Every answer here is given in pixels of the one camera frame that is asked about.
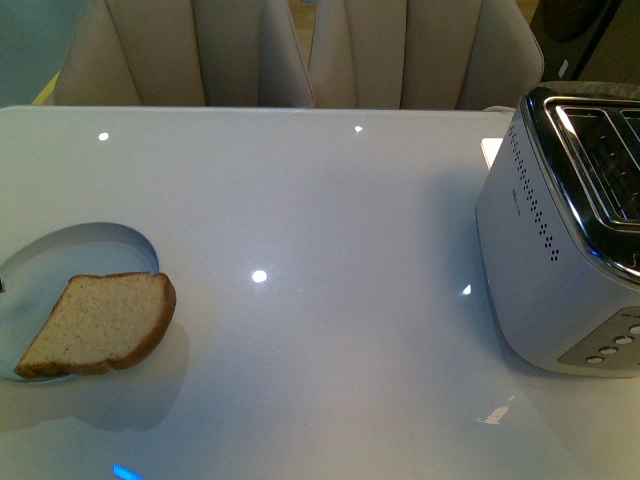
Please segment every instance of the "floor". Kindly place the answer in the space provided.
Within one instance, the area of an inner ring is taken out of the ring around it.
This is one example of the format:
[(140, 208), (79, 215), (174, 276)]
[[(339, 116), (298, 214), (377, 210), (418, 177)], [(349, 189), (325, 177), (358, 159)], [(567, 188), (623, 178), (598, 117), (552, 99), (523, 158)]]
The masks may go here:
[[(531, 20), (539, 0), (517, 0)], [(308, 61), (315, 0), (288, 0)], [(0, 0), (0, 107), (29, 104), (60, 69), (84, 0)]]

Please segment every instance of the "toaster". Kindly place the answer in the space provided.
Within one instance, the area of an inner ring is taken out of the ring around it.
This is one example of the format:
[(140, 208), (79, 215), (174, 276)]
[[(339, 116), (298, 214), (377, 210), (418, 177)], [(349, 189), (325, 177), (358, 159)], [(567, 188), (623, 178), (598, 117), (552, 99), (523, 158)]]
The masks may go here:
[(529, 363), (640, 375), (640, 87), (542, 83), (476, 202), (488, 291)]

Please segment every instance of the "plate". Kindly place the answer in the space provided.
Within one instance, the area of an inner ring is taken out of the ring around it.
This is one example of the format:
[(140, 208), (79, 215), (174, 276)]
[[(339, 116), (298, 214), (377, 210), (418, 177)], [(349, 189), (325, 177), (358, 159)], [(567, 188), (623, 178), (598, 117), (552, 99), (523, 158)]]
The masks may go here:
[(0, 265), (0, 378), (27, 381), (13, 369), (71, 277), (158, 271), (151, 243), (115, 223), (67, 227), (22, 248)]

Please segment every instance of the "slice of bread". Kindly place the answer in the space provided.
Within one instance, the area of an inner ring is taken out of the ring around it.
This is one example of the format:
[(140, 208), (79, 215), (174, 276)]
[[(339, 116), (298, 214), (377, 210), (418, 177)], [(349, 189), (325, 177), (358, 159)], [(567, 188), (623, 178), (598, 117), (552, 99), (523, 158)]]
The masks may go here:
[(163, 273), (72, 277), (15, 372), (32, 379), (132, 367), (158, 346), (175, 305)]

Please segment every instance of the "chair backrest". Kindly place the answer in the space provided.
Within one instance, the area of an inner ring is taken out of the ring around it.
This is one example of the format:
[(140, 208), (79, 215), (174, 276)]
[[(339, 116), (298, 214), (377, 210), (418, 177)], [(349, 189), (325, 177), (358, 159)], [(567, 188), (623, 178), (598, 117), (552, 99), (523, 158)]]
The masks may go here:
[(311, 107), (285, 0), (87, 0), (57, 105)]
[(318, 0), (318, 107), (515, 106), (542, 70), (513, 0)]

